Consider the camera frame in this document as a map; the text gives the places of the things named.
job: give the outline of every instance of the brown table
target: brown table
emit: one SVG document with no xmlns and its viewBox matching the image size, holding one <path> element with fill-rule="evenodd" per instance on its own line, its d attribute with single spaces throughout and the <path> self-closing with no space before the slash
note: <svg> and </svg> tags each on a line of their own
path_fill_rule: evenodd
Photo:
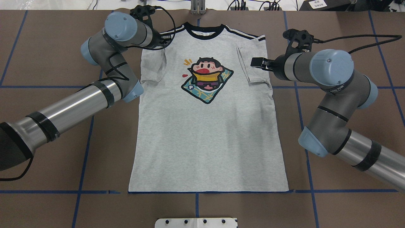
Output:
<svg viewBox="0 0 405 228">
<path fill-rule="evenodd" d="M 285 52 L 282 32 L 306 29 L 318 39 L 352 34 L 405 35 L 404 13 L 170 11 L 176 24 L 229 25 L 265 34 L 269 58 Z M 0 120 L 14 122 L 97 80 L 100 68 L 80 54 L 110 11 L 0 11 Z M 163 12 L 155 29 L 169 30 Z M 374 38 L 314 44 L 313 51 L 349 51 Z M 355 68 L 379 87 L 376 102 L 348 126 L 405 155 L 405 39 L 352 54 Z M 140 75 L 141 50 L 124 53 Z M 146 227 L 158 218 L 237 217 L 239 227 L 405 227 L 405 196 L 332 155 L 308 154 L 297 139 L 324 92 L 271 75 L 291 191 L 269 194 L 128 194 L 138 100 L 122 101 L 36 151 L 24 178 L 0 182 L 0 227 Z M 0 172 L 18 176 L 26 163 Z"/>
</svg>

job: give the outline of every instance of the cartoon graphic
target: cartoon graphic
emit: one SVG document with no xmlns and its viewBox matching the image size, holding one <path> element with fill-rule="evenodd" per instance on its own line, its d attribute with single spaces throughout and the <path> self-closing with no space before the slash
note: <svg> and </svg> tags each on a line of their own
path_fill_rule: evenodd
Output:
<svg viewBox="0 0 405 228">
<path fill-rule="evenodd" d="M 192 63 L 191 59 L 184 61 L 186 66 Z M 199 58 L 187 70 L 190 71 L 192 76 L 188 78 L 181 88 L 206 104 L 212 102 L 233 74 L 232 70 L 222 66 L 213 57 Z"/>
</svg>

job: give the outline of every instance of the light blue cap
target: light blue cap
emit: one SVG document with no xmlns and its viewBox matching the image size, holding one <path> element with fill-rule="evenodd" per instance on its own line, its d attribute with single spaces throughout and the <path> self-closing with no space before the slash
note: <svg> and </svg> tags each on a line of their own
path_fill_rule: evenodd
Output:
<svg viewBox="0 0 405 228">
<path fill-rule="evenodd" d="M 345 83 L 353 74 L 354 63 L 349 53 L 326 49 L 316 53 L 309 62 L 309 71 L 318 83 L 337 86 Z"/>
<path fill-rule="evenodd" d="M 357 109 L 363 109 L 363 108 L 369 107 L 372 103 L 375 102 L 375 100 L 377 99 L 377 96 L 378 96 L 378 88 L 377 88 L 377 86 L 369 79 L 369 77 L 367 77 L 367 76 L 365 76 L 365 77 L 370 82 L 370 94 L 369 94 L 369 97 L 367 98 L 367 100 L 362 105 L 357 107 Z"/>
<path fill-rule="evenodd" d="M 141 82 L 138 80 L 138 82 L 136 83 L 136 85 L 134 86 L 134 88 L 131 90 L 131 92 L 128 93 L 128 95 L 126 95 L 123 100 L 125 102 L 130 102 L 133 99 L 139 97 L 141 94 L 143 94 L 143 87 Z"/>
<path fill-rule="evenodd" d="M 105 31 L 116 41 L 128 41 L 138 30 L 135 19 L 126 13 L 112 12 L 105 20 Z"/>
<path fill-rule="evenodd" d="M 304 127 L 304 130 L 298 138 L 298 143 L 319 157 L 325 157 L 328 154 L 328 151 L 325 149 L 322 143 L 319 142 L 319 140 L 307 127 Z"/>
<path fill-rule="evenodd" d="M 88 38 L 80 47 L 80 52 L 81 55 L 83 55 L 83 57 L 91 64 L 94 66 L 97 66 L 98 63 L 96 63 L 92 57 L 92 55 L 90 54 L 90 50 L 89 50 L 89 40 L 90 38 Z"/>
</svg>

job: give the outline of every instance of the gray t-shirt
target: gray t-shirt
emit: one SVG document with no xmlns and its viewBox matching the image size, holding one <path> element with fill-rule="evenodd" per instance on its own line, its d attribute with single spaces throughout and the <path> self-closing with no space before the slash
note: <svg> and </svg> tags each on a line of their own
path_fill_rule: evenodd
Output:
<svg viewBox="0 0 405 228">
<path fill-rule="evenodd" d="M 264 36 L 185 23 L 143 50 L 129 192 L 288 191 Z"/>
</svg>

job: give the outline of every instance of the black collar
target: black collar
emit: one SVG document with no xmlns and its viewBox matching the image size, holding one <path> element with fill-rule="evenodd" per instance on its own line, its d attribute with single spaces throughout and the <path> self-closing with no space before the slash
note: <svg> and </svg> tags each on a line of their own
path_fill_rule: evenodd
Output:
<svg viewBox="0 0 405 228">
<path fill-rule="evenodd" d="M 200 39 L 200 40 L 209 40 L 214 37 L 217 37 L 221 32 L 224 30 L 226 27 L 225 25 L 221 24 L 220 26 L 217 27 L 198 27 L 191 25 L 190 23 L 186 22 L 183 24 L 184 28 L 187 30 L 187 32 L 194 38 Z M 202 36 L 202 35 L 197 35 L 193 31 L 198 31 L 198 32 L 213 32 L 213 34 L 208 35 L 208 36 Z"/>
</svg>

